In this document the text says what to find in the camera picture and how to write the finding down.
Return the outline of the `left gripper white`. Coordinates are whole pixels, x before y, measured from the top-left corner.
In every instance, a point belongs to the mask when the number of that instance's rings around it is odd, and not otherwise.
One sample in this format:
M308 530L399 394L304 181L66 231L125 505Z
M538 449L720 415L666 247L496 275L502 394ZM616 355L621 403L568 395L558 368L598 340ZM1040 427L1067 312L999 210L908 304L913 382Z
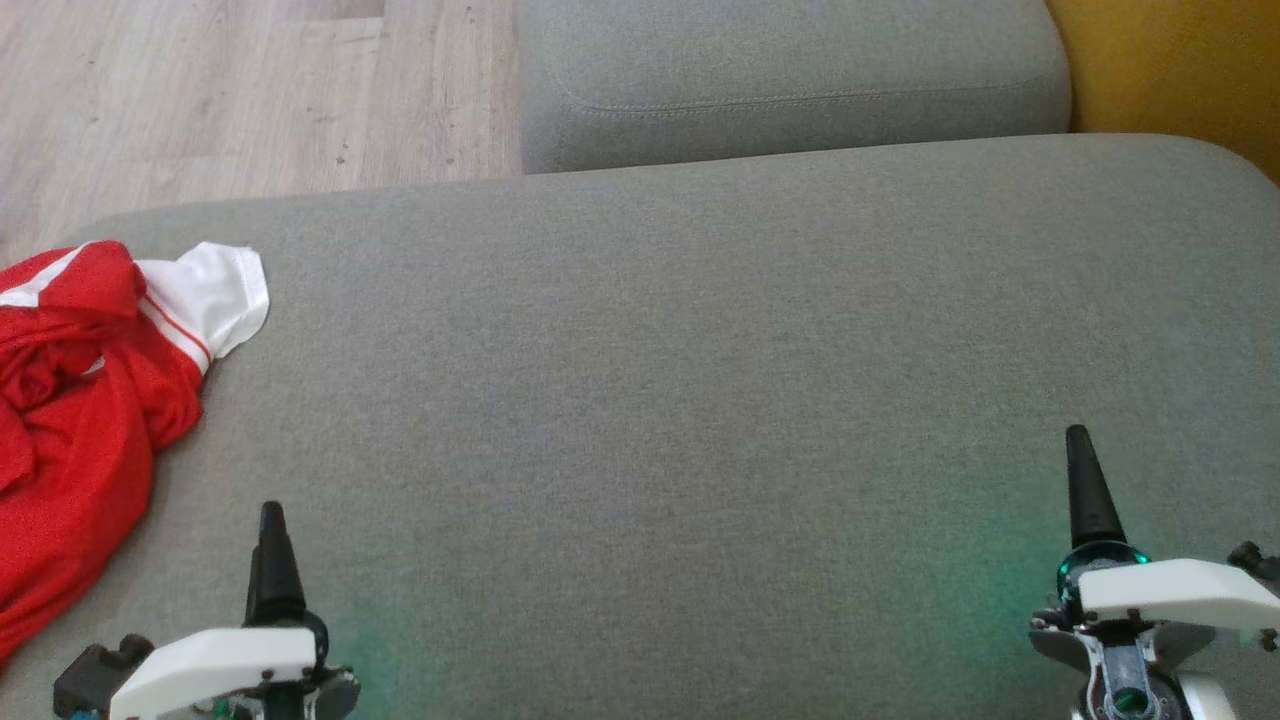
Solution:
M215 720L348 720L362 691L330 666L328 630L307 611L279 502L260 511L242 628L214 628L155 650L115 691L109 720L163 720L205 705Z

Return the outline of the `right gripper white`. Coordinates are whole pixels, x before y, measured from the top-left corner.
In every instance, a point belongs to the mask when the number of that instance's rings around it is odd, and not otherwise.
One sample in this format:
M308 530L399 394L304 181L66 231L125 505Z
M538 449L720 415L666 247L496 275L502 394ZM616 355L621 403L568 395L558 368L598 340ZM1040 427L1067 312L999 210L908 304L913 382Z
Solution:
M1181 665L1220 632L1280 650L1280 594L1228 561L1155 561L1126 544L1091 433L1070 425L1065 446L1074 551L1030 643L1084 676L1068 720L1240 720L1217 680Z

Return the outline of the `red basketball jersey white sleeves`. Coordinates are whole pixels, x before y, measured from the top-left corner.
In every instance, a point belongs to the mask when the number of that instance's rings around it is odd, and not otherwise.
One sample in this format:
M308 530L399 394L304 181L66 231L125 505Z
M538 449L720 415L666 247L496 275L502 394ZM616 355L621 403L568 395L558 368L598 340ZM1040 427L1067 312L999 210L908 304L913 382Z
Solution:
M0 272L0 671L101 577L269 307L260 255L223 243L165 261L99 240Z

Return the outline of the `large grey sofa seat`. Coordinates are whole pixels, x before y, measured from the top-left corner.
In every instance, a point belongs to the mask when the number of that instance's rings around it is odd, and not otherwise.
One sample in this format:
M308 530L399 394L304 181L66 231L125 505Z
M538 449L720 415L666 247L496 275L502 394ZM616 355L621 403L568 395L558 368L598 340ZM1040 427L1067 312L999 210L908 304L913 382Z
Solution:
M360 720L1064 720L1027 638L1088 427L1132 542L1280 553L1280 187L1044 135L164 208L261 332L0 673L241 620L282 502Z

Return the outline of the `yellow cushion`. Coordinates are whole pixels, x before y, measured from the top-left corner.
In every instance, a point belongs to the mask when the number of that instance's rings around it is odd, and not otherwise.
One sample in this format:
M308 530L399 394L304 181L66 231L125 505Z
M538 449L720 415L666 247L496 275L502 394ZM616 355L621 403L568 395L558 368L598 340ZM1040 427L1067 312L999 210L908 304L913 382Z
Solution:
M1280 186L1280 0L1046 0L1071 129L1228 149Z

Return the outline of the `small grey sofa cushion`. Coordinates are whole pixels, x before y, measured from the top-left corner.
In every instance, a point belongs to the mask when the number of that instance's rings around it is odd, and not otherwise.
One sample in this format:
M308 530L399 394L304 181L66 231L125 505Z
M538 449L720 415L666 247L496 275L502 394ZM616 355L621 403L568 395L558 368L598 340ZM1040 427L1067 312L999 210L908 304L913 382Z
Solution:
M520 151L550 173L1062 133L1044 0L520 0Z

